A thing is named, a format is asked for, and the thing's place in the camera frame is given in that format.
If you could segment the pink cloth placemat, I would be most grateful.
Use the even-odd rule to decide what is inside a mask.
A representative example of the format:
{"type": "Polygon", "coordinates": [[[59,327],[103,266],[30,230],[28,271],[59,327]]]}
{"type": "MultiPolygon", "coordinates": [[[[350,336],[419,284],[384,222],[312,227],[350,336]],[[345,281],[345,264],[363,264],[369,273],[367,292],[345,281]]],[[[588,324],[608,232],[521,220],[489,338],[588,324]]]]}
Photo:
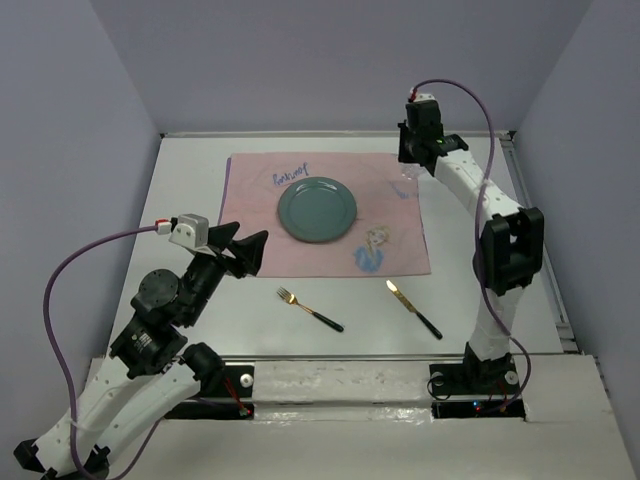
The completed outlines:
{"type": "Polygon", "coordinates": [[[416,180],[391,153],[234,153],[227,161],[220,223],[237,221],[246,237],[269,237],[263,278],[357,278],[427,275],[430,262],[416,180]],[[286,231],[283,194],[300,180],[328,178],[354,196],[356,215],[338,239],[310,243],[286,231]]]}

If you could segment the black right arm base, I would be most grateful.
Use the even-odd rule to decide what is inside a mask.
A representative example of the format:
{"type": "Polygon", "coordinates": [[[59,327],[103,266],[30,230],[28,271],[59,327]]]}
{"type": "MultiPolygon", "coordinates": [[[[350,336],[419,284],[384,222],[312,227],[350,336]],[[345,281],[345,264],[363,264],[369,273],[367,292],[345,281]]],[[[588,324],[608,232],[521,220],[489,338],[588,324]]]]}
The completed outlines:
{"type": "Polygon", "coordinates": [[[461,363],[433,364],[426,388],[436,420],[526,418],[523,400],[515,398],[520,382],[513,365],[472,384],[461,363]]]}

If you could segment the teal ceramic plate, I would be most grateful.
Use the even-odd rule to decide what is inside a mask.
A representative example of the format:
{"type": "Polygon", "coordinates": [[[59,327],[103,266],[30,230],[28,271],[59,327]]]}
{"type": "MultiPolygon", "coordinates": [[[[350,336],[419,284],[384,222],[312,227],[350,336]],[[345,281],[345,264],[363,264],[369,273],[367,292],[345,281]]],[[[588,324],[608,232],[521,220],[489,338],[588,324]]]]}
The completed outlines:
{"type": "Polygon", "coordinates": [[[277,203],[277,218],[292,238],[310,244],[339,240],[358,213],[354,194],[341,182],[307,177],[289,185],[277,203]]]}

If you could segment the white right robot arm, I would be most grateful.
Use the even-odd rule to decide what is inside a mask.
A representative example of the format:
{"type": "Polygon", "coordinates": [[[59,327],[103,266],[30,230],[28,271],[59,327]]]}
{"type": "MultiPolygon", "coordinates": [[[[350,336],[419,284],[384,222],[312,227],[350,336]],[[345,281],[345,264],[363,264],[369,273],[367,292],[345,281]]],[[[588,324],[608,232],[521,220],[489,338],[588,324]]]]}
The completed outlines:
{"type": "Polygon", "coordinates": [[[474,219],[472,265],[481,299],[460,379],[468,390],[482,392],[496,381],[495,368],[509,362],[518,303],[542,267],[544,215],[521,206],[487,179],[467,143],[444,133],[433,95],[413,95],[406,115],[398,125],[398,160],[426,169],[474,219]]]}

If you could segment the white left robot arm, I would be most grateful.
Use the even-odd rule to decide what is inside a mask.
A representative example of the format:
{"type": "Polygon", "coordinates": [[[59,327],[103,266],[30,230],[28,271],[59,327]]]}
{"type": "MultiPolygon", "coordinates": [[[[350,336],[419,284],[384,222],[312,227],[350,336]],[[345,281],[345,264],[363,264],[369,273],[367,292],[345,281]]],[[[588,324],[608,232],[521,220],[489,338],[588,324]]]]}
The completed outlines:
{"type": "Polygon", "coordinates": [[[143,277],[131,300],[132,318],[82,392],[75,389],[53,332],[53,287],[73,260],[128,234],[94,241],[54,270],[45,287],[43,320],[70,405],[48,432],[16,446],[14,456],[23,469],[44,479],[104,479],[110,465],[142,432],[152,433],[183,401],[217,389],[230,396],[239,416],[250,416],[221,357],[203,342],[190,344],[181,332],[195,325],[224,276],[258,274],[269,234],[262,230],[237,239],[239,228],[237,222],[212,226],[205,217],[183,214],[131,230],[132,235],[165,235],[192,259],[182,275],[156,269],[143,277]]]}

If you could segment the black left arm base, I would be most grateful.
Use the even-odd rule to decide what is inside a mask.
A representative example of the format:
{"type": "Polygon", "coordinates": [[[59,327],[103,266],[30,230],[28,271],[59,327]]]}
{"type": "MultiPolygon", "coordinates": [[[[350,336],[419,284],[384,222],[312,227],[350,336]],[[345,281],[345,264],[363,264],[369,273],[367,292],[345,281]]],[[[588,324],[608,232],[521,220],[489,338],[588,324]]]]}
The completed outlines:
{"type": "Polygon", "coordinates": [[[251,421],[255,413],[254,380],[254,362],[228,362],[218,384],[203,387],[195,397],[174,407],[164,419],[251,421]]]}

